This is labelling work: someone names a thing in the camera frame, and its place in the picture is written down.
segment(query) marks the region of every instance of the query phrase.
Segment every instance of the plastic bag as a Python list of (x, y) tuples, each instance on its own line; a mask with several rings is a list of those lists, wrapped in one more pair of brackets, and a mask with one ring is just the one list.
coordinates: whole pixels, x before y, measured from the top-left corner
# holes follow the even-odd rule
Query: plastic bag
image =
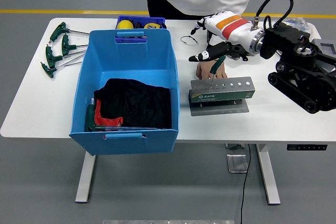
[(282, 22), (300, 31), (305, 31), (309, 34), (312, 33), (311, 27), (303, 18), (285, 18)]

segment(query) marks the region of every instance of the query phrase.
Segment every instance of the red cloth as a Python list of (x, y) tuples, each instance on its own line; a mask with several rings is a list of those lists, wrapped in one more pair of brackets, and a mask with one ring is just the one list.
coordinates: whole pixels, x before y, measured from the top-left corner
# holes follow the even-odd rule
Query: red cloth
[(104, 126), (120, 126), (123, 123), (123, 118), (115, 118), (115, 119), (107, 119), (107, 118), (102, 118), (100, 114), (100, 106), (101, 106), (101, 101), (96, 100), (96, 110), (95, 110), (95, 117), (94, 117), (94, 122), (96, 125), (104, 125)]

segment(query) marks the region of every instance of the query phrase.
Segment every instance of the black cloth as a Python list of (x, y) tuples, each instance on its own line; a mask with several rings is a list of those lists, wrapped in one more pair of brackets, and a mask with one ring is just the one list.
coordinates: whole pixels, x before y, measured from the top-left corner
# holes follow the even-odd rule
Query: black cloth
[(200, 20), (204, 16), (187, 15), (176, 9), (167, 0), (147, 0), (150, 17), (163, 17), (165, 19), (194, 19)]
[(109, 79), (94, 92), (103, 118), (123, 117), (122, 126), (172, 128), (170, 90), (132, 79)]

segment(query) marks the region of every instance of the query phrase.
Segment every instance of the bin handle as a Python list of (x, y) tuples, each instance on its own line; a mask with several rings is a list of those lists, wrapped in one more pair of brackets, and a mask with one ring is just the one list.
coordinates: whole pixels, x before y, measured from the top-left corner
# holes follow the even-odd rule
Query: bin handle
[(119, 31), (117, 32), (118, 37), (143, 37), (143, 31)]
[(125, 134), (106, 134), (105, 139), (115, 139), (115, 138), (142, 138), (144, 137), (142, 133), (125, 133)]

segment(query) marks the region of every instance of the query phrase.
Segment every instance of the floor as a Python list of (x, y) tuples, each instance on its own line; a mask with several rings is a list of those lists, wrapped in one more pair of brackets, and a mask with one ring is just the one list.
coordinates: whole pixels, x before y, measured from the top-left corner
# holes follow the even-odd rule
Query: floor
[[(250, 0), (246, 13), (255, 13), (263, 1)], [(288, 5), (287, 0), (274, 0), (265, 12), (283, 13)], [(305, 20), (317, 27), (322, 38), (336, 40), (336, 19), (323, 16), (335, 15), (334, 8), (335, 0), (295, 0), (292, 13), (308, 15)], [(146, 10), (146, 0), (0, 0), (1, 124), (51, 19), (118, 16), (6, 13), (8, 9), (141, 11)], [(272, 147), (278, 206), (267, 204), (256, 148), (250, 147), (243, 223), (335, 222), (336, 145), (323, 152), (287, 151), (283, 144)], [(0, 136), (0, 223), (173, 219), (240, 223), (245, 175), (230, 174), (226, 163), (226, 154), (238, 152), (248, 155), (247, 146), (232, 151), (224, 144), (176, 144), (172, 153), (99, 156), (89, 201), (77, 204), (85, 151), (75, 141)]]

